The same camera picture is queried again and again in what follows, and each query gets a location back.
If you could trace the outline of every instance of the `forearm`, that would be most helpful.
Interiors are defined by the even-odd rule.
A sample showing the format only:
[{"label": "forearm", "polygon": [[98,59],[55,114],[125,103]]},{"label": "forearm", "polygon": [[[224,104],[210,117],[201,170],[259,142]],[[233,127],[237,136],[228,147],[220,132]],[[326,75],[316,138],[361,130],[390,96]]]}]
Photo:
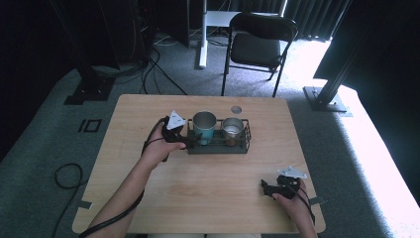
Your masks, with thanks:
[{"label": "forearm", "polygon": [[318,237],[315,226],[312,222],[311,217],[308,216],[299,216],[291,217],[294,223],[296,224],[299,234],[302,238],[316,238]]},{"label": "forearm", "polygon": [[[121,183],[120,187],[116,190],[113,196],[102,207],[102,209],[90,223],[89,227],[109,220],[110,218],[127,210],[142,194],[151,175],[151,172],[152,168],[150,168],[148,165],[145,165],[143,160],[140,159]],[[104,227],[89,237],[123,237],[126,234],[128,227],[130,226],[134,213],[135,211],[129,213],[126,217],[111,224],[110,226]]]}]

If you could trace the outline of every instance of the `teal mug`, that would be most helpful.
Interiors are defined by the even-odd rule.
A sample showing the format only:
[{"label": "teal mug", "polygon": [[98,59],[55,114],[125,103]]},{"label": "teal mug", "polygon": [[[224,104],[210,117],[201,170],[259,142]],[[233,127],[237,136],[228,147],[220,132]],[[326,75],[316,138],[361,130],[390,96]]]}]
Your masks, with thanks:
[{"label": "teal mug", "polygon": [[216,123],[216,116],[209,111],[197,112],[192,117],[192,124],[195,135],[201,134],[200,145],[205,146],[211,142]]}]

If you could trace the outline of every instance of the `wrist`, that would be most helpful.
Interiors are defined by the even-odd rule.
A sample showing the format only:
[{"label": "wrist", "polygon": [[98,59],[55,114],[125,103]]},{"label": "wrist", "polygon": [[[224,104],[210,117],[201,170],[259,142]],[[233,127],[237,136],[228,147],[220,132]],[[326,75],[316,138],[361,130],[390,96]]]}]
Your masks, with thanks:
[{"label": "wrist", "polygon": [[141,171],[143,174],[151,174],[157,166],[158,165],[153,160],[148,160],[147,158],[143,157],[140,157],[139,161],[136,164],[138,170]]},{"label": "wrist", "polygon": [[303,238],[315,238],[318,237],[315,226],[310,216],[297,216],[291,217],[293,222],[296,224],[299,234]]}]

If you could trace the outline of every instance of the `tripod base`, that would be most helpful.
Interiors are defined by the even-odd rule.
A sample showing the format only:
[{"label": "tripod base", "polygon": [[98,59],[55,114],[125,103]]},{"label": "tripod base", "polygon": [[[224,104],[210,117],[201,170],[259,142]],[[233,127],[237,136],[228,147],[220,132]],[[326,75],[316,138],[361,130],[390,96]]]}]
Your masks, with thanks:
[{"label": "tripod base", "polygon": [[305,92],[306,98],[311,104],[312,110],[327,111],[327,112],[347,112],[348,109],[343,104],[338,94],[336,94],[333,100],[331,100],[331,102],[328,103],[327,105],[319,104],[317,101],[317,97],[321,90],[322,90],[322,87],[312,87],[312,86],[303,87],[303,91]]},{"label": "tripod base", "polygon": [[67,96],[64,105],[82,105],[84,101],[106,101],[111,93],[114,81],[115,77],[108,77],[92,87],[82,79],[73,95]]}]

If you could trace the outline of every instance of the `cup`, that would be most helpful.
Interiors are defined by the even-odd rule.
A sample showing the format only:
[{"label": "cup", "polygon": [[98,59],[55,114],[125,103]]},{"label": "cup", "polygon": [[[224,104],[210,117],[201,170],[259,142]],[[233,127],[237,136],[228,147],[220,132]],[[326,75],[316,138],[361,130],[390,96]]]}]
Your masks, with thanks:
[{"label": "cup", "polygon": [[200,145],[205,146],[211,142],[216,123],[216,116],[209,111],[197,112],[192,117],[195,135],[201,134]]},{"label": "cup", "polygon": [[228,146],[236,146],[243,131],[244,122],[239,118],[229,117],[222,122],[222,133]]}]

